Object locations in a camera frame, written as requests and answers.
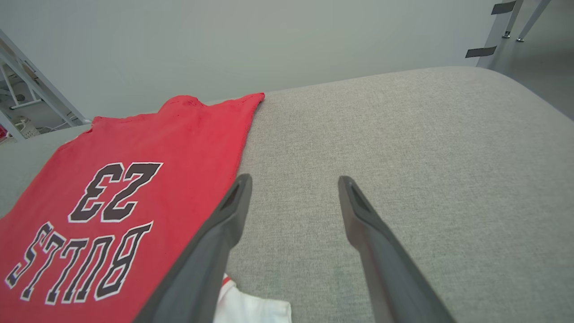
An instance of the basketball jersey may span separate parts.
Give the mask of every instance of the basketball jersey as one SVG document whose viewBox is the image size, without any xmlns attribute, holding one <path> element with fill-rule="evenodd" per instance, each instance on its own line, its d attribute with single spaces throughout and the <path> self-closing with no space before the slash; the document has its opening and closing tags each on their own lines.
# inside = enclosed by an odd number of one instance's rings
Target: basketball jersey
<svg viewBox="0 0 574 323">
<path fill-rule="evenodd" d="M 130 322 L 233 183 L 263 93 L 96 117 L 0 220 L 2 321 Z"/>
</svg>

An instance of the bulls jersey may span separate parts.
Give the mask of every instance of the bulls jersey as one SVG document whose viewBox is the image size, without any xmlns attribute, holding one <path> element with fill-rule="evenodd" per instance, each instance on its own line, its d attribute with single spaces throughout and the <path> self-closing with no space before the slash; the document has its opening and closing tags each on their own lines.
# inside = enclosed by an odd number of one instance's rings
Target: bulls jersey
<svg viewBox="0 0 574 323">
<path fill-rule="evenodd" d="M 233 183 L 264 95 L 96 117 L 0 220 L 2 321 L 130 322 Z"/>
</svg>

